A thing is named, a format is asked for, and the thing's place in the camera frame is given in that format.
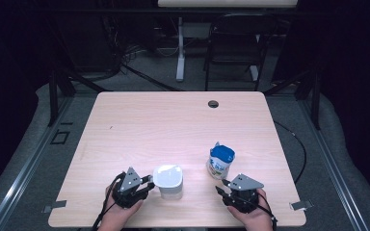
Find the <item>white cup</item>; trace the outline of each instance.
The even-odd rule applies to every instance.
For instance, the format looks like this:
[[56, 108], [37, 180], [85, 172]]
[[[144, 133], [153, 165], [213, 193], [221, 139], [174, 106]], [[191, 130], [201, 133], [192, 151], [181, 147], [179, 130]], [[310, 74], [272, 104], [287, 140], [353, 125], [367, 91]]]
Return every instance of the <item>white cup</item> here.
[[183, 173], [176, 165], [164, 165], [154, 169], [152, 181], [158, 187], [161, 197], [168, 200], [182, 198]]

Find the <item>wire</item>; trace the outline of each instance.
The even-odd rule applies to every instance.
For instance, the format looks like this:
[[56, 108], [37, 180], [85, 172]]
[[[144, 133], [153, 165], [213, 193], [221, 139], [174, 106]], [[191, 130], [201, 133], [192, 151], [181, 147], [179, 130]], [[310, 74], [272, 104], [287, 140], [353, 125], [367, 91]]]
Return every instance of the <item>wire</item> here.
[[97, 82], [97, 81], [101, 81], [101, 80], [106, 80], [106, 79], [110, 79], [111, 77], [117, 75], [119, 72], [114, 70], [114, 71], [111, 71], [109, 73], [106, 73], [104, 75], [101, 75], [101, 76], [96, 76], [96, 77], [85, 77], [87, 80], [90, 80], [92, 82]]
[[269, 209], [266, 209], [264, 208], [263, 206], [259, 205], [259, 204], [253, 204], [251, 203], [250, 201], [240, 197], [240, 196], [235, 196], [237, 199], [239, 200], [242, 200], [243, 202], [245, 203], [248, 203], [250, 205], [253, 205], [253, 206], [256, 206], [257, 208], [261, 209], [263, 212], [265, 212], [266, 214], [269, 215], [270, 219], [272, 220], [272, 226], [273, 226], [273, 230], [276, 231], [276, 229], [278, 228], [278, 220], [276, 219], [275, 215], [273, 215], [272, 213], [272, 209], [270, 208], [270, 205], [269, 205], [269, 202], [267, 202], [267, 199], [260, 193], [257, 193], [260, 197], [262, 197], [262, 199], [266, 202], [266, 205]]
[[[163, 49], [175, 49], [172, 53], [170, 54], [165, 54], [164, 52], [162, 52], [161, 50]], [[158, 51], [158, 53], [164, 57], [169, 57], [169, 56], [172, 56], [174, 54], [176, 54], [176, 52], [178, 51], [179, 47], [175, 47], [175, 48], [157, 48], [156, 50]]]
[[172, 18], [171, 18], [171, 17], [170, 17], [170, 21], [171, 21], [171, 23], [172, 23], [172, 26], [173, 26], [174, 30], [176, 31], [176, 34], [177, 34], [177, 35], [179, 35], [179, 33], [178, 33], [178, 29], [176, 29], [176, 24], [173, 22], [173, 20], [172, 20]]
[[302, 177], [303, 175], [303, 172], [304, 172], [304, 169], [305, 169], [305, 166], [306, 166], [306, 163], [307, 163], [307, 152], [305, 150], [305, 147], [304, 147], [304, 144], [302, 143], [302, 141], [297, 137], [297, 135], [292, 132], [290, 129], [288, 129], [286, 126], [282, 125], [281, 123], [273, 120], [273, 122], [275, 124], [277, 124], [278, 126], [284, 128], [287, 132], [290, 132], [291, 135], [293, 135], [293, 137], [299, 142], [300, 146], [302, 147], [303, 149], [303, 153], [304, 153], [304, 162], [303, 162], [303, 166], [302, 166], [302, 169], [300, 170], [300, 173], [299, 175], [297, 176], [297, 178], [294, 180], [294, 184], [297, 184], [297, 182], [299, 182], [300, 178]]
[[97, 226], [101, 222], [101, 220], [103, 219], [104, 215], [111, 209], [111, 207], [113, 207], [116, 204], [116, 202], [115, 202], [108, 209], [106, 209], [106, 207], [107, 207], [107, 201], [108, 201], [108, 198], [110, 197], [111, 191], [113, 190], [113, 186], [114, 186], [114, 184], [116, 184], [116, 181], [120, 177], [121, 177], [121, 174], [118, 175], [118, 176], [116, 176], [116, 178], [111, 183], [111, 185], [109, 187], [109, 190], [107, 191], [106, 198], [104, 199], [103, 208], [101, 209], [101, 213], [98, 215], [97, 219], [95, 220], [94, 224], [92, 225], [92, 231], [97, 230]]
[[151, 84], [161, 88], [161, 89], [164, 89], [164, 90], [171, 90], [171, 91], [184, 91], [184, 90], [181, 90], [181, 89], [177, 89], [177, 88], [174, 88], [174, 87], [171, 87], [169, 85], [166, 85], [166, 84], [163, 84], [145, 74], [143, 74], [142, 72], [134, 69], [134, 68], [131, 68], [130, 66], [128, 66], [127, 64], [123, 64], [121, 63], [122, 66], [124, 66], [126, 69], [128, 69], [129, 71], [133, 72], [134, 74], [140, 76], [141, 78], [149, 81]]

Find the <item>chair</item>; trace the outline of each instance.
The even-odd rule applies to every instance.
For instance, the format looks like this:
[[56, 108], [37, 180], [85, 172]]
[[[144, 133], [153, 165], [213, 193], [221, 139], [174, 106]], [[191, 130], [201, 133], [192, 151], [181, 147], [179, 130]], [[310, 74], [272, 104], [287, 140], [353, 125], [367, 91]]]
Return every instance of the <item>chair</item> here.
[[258, 89], [269, 38], [278, 21], [267, 14], [228, 13], [215, 19], [209, 30], [208, 49], [203, 69], [208, 90], [211, 64], [258, 66], [254, 90]]

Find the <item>wooden table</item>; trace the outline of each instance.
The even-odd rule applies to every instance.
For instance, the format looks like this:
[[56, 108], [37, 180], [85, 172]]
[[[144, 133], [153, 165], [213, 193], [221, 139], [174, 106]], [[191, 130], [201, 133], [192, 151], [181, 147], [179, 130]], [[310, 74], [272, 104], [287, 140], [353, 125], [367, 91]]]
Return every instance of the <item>wooden table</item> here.
[[[219, 107], [210, 108], [216, 100]], [[183, 197], [164, 200], [157, 188], [127, 227], [240, 227], [226, 209], [205, 163], [219, 141], [236, 158], [228, 180], [238, 173], [264, 184], [278, 226], [305, 223], [265, 97], [260, 92], [103, 92], [77, 146], [53, 209], [53, 227], [92, 226], [105, 188], [133, 167], [143, 177], [167, 164], [183, 169]]]

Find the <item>baby formula can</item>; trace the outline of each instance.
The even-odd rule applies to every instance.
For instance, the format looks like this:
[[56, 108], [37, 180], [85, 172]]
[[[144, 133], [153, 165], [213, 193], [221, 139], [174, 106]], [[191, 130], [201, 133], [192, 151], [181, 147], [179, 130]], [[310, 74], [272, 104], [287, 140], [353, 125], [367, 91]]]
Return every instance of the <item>baby formula can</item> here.
[[234, 159], [235, 152], [229, 147], [220, 145], [217, 142], [215, 147], [210, 150], [206, 167], [213, 178], [218, 180], [226, 179], [230, 164], [232, 164]]

